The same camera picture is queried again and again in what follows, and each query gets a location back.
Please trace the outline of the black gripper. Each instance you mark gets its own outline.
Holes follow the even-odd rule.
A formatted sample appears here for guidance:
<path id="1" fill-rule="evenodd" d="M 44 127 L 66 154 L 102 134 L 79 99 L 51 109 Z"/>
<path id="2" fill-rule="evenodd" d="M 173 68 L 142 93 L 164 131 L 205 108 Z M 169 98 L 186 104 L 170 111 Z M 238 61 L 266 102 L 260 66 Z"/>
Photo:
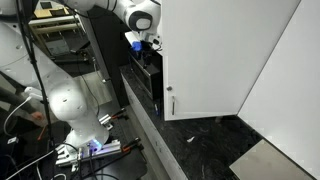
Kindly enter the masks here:
<path id="1" fill-rule="evenodd" d="M 142 59 L 143 59 L 143 68 L 146 69 L 148 65 L 151 64 L 151 57 L 152 57 L 152 54 L 159 51 L 160 48 L 156 48 L 154 49 L 152 47 L 152 44 L 149 43 L 149 42 L 146 42 L 146 41 L 143 41 L 142 42 Z"/>

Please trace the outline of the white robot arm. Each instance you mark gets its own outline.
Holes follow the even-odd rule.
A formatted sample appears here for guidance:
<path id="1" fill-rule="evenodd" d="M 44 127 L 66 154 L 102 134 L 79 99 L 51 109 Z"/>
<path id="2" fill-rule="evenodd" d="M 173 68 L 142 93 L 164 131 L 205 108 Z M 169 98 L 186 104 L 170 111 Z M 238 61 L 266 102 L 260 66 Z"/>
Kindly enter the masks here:
<path id="1" fill-rule="evenodd" d="M 157 28 L 161 4 L 156 0 L 134 3 L 132 0 L 54 0 L 73 10 L 88 11 L 101 7 L 118 16 L 140 40 L 160 41 Z M 38 0 L 0 0 L 1 72 L 19 84 L 34 87 L 49 101 L 49 107 L 72 131 L 66 142 L 83 147 L 102 146 L 109 132 L 99 123 L 92 107 L 73 78 L 44 54 L 27 36 L 30 16 Z"/>

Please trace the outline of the aluminium robot base mount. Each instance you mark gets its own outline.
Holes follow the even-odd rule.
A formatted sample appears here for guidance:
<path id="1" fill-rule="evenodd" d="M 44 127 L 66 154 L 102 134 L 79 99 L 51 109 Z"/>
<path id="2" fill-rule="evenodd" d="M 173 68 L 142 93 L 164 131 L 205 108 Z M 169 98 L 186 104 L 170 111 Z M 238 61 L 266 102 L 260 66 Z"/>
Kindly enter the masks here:
<path id="1" fill-rule="evenodd" d="M 78 165 L 93 159 L 104 158 L 121 152 L 121 142 L 113 140 L 111 143 L 103 145 L 101 148 L 96 146 L 85 145 L 84 147 L 75 148 L 68 143 L 61 143 L 55 151 L 57 152 L 56 165 L 59 167 Z"/>

